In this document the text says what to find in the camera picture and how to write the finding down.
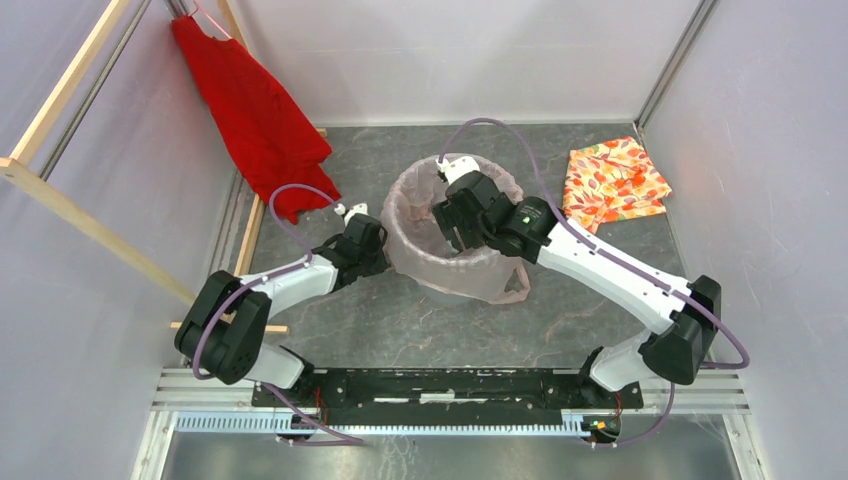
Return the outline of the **pink translucent trash bag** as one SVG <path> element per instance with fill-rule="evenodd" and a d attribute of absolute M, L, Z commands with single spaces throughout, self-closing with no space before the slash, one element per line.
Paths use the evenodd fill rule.
<path fill-rule="evenodd" d="M 389 188 L 380 214 L 393 269 L 438 298 L 464 297 L 493 305 L 526 300 L 531 284 L 524 262 L 488 247 L 462 252 L 443 236 L 431 207 L 445 199 L 436 155 L 414 162 Z"/>

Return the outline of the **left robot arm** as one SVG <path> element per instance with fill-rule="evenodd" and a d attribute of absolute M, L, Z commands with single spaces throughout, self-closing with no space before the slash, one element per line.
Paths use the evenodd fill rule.
<path fill-rule="evenodd" d="M 314 367 L 286 347 L 267 344 L 267 324 L 301 302 L 386 271 L 386 240 L 377 218 L 350 213 L 341 233 L 298 261 L 244 277 L 213 273 L 177 329 L 175 348 L 202 379 L 226 385 L 243 379 L 264 382 L 275 386 L 288 406 L 306 405 L 314 394 L 309 376 Z"/>

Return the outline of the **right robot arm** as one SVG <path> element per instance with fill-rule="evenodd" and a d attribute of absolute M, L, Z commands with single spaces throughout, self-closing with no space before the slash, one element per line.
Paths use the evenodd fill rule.
<path fill-rule="evenodd" d="M 644 330 L 596 349 L 577 382 L 580 400 L 602 408 L 625 386 L 658 376 L 690 385 L 718 332 L 722 289 L 702 275 L 693 281 L 655 269 L 614 248 L 539 197 L 512 202 L 477 170 L 443 173 L 446 198 L 432 212 L 459 251 L 488 247 L 506 257 L 580 281 L 632 314 Z"/>

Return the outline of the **red cloth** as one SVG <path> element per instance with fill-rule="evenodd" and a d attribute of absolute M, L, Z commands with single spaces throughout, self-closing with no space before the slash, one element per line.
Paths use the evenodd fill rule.
<path fill-rule="evenodd" d="M 322 168 L 332 148 L 282 84 L 237 41 L 207 36 L 192 17 L 171 29 L 232 161 L 261 201 L 296 224 L 339 200 Z"/>

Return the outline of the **orange floral cloth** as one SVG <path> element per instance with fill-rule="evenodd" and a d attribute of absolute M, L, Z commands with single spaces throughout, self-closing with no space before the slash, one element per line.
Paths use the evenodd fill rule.
<path fill-rule="evenodd" d="M 591 233 L 605 223 L 664 214 L 672 188 L 633 137 L 570 152 L 563 210 Z"/>

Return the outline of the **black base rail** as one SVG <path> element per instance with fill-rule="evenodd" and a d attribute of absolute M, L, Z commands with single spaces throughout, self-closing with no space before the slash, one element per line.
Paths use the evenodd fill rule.
<path fill-rule="evenodd" d="M 192 433 L 269 433 L 294 440 L 349 436 L 586 437 L 625 414 L 745 415 L 739 377 L 707 370 L 691 385 L 659 378 L 617 393 L 592 391 L 573 370 L 352 369 L 317 370 L 310 386 L 280 400 L 260 383 L 201 381 L 166 369 L 152 408 Z"/>

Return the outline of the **metal corner post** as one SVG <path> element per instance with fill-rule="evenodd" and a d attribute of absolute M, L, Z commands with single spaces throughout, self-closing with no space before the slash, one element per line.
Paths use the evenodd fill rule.
<path fill-rule="evenodd" d="M 700 0 L 697 3 L 645 102 L 634 118 L 633 124 L 639 133 L 644 131 L 644 128 L 654 116 L 718 4 L 718 0 Z"/>

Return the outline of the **wooden frame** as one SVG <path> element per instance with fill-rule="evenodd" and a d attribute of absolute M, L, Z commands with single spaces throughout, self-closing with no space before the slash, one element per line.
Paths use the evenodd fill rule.
<path fill-rule="evenodd" d="M 1 5 L 1 150 L 9 153 L 105 9 L 102 1 Z M 171 32 L 163 1 L 130 4 L 31 162 L 47 162 L 110 51 L 124 50 L 48 185 L 192 290 L 223 223 L 252 193 Z M 9 183 L 1 186 L 2 329 L 172 337 L 187 306 Z"/>

